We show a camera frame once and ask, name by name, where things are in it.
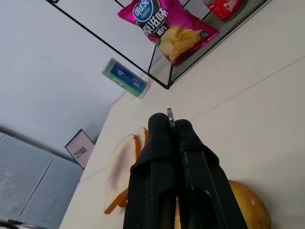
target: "white wall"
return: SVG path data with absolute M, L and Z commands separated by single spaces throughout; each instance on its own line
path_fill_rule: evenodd
M 0 129 L 63 156 L 80 128 L 98 136 L 124 93 L 101 75 L 107 61 L 142 74 L 45 0 L 1 0 L 0 29 Z

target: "green label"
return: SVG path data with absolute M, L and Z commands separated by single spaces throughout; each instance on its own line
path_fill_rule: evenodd
M 110 79 L 111 81 L 113 81 L 117 85 L 119 85 L 121 88 L 123 88 L 126 91 L 128 91 L 130 94 L 133 94 L 135 97 L 139 97 L 140 96 L 140 94 L 141 94 L 140 92 L 135 90 L 133 87 L 130 87 L 127 83 L 125 83 L 123 80 L 117 78 L 114 74 L 109 73 L 107 77 L 108 77 L 108 79 Z

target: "chip bag logo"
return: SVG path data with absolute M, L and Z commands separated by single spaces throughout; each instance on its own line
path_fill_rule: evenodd
M 152 0 L 141 0 L 134 6 L 132 12 L 138 21 L 148 21 L 153 14 Z

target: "bread slice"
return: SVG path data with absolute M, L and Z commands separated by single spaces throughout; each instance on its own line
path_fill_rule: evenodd
M 107 180 L 107 194 L 104 201 L 104 213 L 110 214 L 127 196 L 130 168 L 141 152 L 137 136 L 126 136 L 114 150 Z
M 140 141 L 140 145 L 141 145 L 141 151 L 138 155 L 136 155 L 136 159 L 138 159 L 138 157 L 140 156 L 144 145 L 148 139 L 148 130 L 145 127 L 141 127 L 139 130 L 137 130 L 134 135 L 136 135 L 139 138 Z
M 145 127 L 141 127 L 139 130 L 137 130 L 134 135 L 136 135 L 140 141 L 140 146 L 141 146 L 141 150 L 138 154 L 135 155 L 136 157 L 136 160 L 138 159 L 138 157 L 140 156 L 143 148 L 144 148 L 144 145 L 148 139 L 148 130 L 145 128 Z M 127 204 L 127 193 L 126 193 L 126 196 L 123 197 L 121 203 L 119 203 L 119 206 L 121 208 L 124 208 L 126 207 L 126 204 Z

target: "red package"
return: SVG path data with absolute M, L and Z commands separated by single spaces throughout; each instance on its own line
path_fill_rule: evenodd
M 118 15 L 139 26 L 174 66 L 187 52 L 202 47 L 218 34 L 185 12 L 179 0 L 133 0 Z

